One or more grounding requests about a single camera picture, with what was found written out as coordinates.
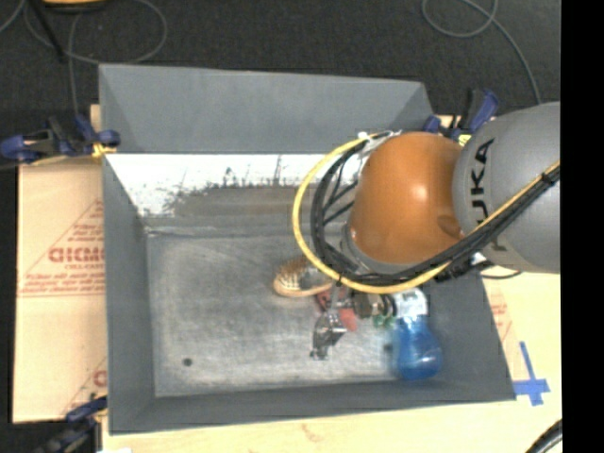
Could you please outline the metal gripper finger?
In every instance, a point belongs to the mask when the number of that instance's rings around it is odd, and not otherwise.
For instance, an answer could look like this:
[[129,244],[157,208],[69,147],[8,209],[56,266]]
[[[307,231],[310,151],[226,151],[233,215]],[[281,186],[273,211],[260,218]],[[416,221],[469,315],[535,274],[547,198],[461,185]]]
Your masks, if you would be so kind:
[[329,349],[345,335],[347,328],[340,317],[327,317],[324,326],[323,358],[328,357]]
[[315,360],[325,360],[333,344],[333,321],[329,313],[323,313],[316,321],[312,331],[312,349],[310,356]]

